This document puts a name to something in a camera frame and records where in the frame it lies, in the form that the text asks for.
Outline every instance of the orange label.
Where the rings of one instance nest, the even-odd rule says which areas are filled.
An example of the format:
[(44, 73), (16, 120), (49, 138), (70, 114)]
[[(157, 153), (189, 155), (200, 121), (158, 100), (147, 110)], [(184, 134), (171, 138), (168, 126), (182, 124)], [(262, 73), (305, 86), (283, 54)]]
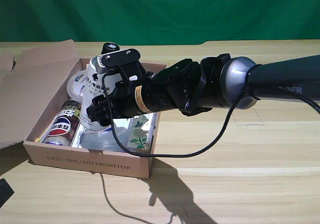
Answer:
[(135, 88), (135, 93), (134, 93), (134, 96), (135, 96), (135, 102), (136, 104), (138, 105), (139, 109), (141, 111), (143, 111), (144, 113), (152, 113), (152, 111), (150, 111), (144, 101), (142, 100), (142, 95), (141, 95), (141, 91), (142, 91), (142, 85), (139, 85)]

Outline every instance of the cardboard box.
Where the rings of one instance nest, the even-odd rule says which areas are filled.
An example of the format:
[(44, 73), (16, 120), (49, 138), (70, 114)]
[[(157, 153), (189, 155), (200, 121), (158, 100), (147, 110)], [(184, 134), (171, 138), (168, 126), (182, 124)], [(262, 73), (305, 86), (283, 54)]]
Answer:
[[(25, 50), (14, 67), (13, 58), (10, 53), (0, 56), (0, 147), (24, 141), (35, 165), (150, 177), (152, 158), (34, 142), (68, 100), (69, 78), (85, 69), (90, 61), (89, 57), (78, 57), (72, 40)], [(163, 63), (141, 63), (154, 73), (166, 68)], [(159, 117), (155, 122), (151, 153), (154, 153)]]

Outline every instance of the green screen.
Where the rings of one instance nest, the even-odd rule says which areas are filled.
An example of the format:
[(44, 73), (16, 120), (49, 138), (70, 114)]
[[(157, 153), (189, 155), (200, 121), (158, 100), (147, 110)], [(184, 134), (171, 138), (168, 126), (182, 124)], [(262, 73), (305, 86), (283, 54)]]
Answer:
[(320, 39), (320, 0), (0, 0), (0, 41)]

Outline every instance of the pepsi logo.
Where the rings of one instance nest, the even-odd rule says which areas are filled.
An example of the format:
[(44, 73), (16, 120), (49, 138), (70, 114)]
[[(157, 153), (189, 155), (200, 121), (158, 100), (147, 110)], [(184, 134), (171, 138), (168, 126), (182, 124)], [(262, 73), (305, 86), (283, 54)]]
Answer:
[(61, 136), (68, 133), (71, 129), (70, 121), (65, 117), (59, 117), (51, 127), (51, 131), (49, 132), (49, 137), (53, 136)]

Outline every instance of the pepsi can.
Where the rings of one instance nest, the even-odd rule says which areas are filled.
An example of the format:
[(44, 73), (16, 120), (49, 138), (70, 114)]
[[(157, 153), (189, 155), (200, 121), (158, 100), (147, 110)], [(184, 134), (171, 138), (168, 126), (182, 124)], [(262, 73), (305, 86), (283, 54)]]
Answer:
[(63, 103), (44, 143), (70, 147), (80, 123), (80, 110), (81, 104), (77, 101)]

